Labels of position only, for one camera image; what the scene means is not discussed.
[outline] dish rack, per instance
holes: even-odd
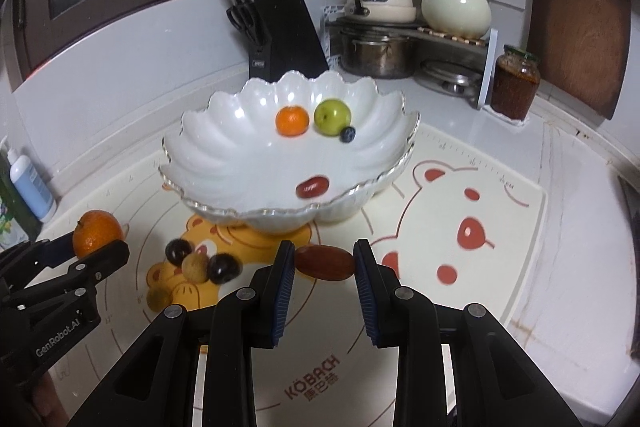
[[[320,22],[320,41],[324,50],[324,56],[332,70],[338,67],[339,54],[335,53],[336,45],[332,41],[331,29],[342,26],[342,22],[338,21],[338,19],[343,15],[344,6],[325,6]],[[473,40],[436,32],[427,28],[426,24],[420,25],[420,23],[415,23],[414,25],[371,23],[367,24],[367,28],[373,31],[379,31],[382,34],[407,36],[428,42],[430,44],[429,53],[431,59],[453,62],[471,70],[481,72],[482,81],[478,90],[478,97],[472,105],[479,110],[488,103],[487,98],[498,43],[497,29],[491,28],[488,39]]]

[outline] glass jar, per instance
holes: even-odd
[[[540,85],[539,59],[533,53],[505,46],[495,63],[491,107],[511,120],[524,120]]]

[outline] stainless steel pot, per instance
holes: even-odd
[[[374,78],[406,78],[415,71],[417,41],[343,29],[340,64],[345,71]]]

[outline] jar lid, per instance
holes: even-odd
[[[538,63],[540,61],[540,59],[538,58],[537,55],[534,55],[533,53],[529,53],[526,50],[522,50],[520,48],[517,48],[516,46],[510,46],[508,44],[505,45],[504,50],[506,52],[510,52],[513,54],[516,54],[522,58],[524,58],[525,60],[532,60],[535,63]]]

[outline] blueberry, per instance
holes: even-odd
[[[224,284],[240,275],[242,266],[230,253],[217,253],[209,259],[207,275],[213,284]]]
[[[340,141],[342,143],[350,143],[356,137],[356,130],[351,127],[345,127],[342,131],[340,131]]]
[[[167,261],[177,266],[182,265],[182,260],[191,253],[191,244],[184,239],[172,239],[164,247],[164,255]]]

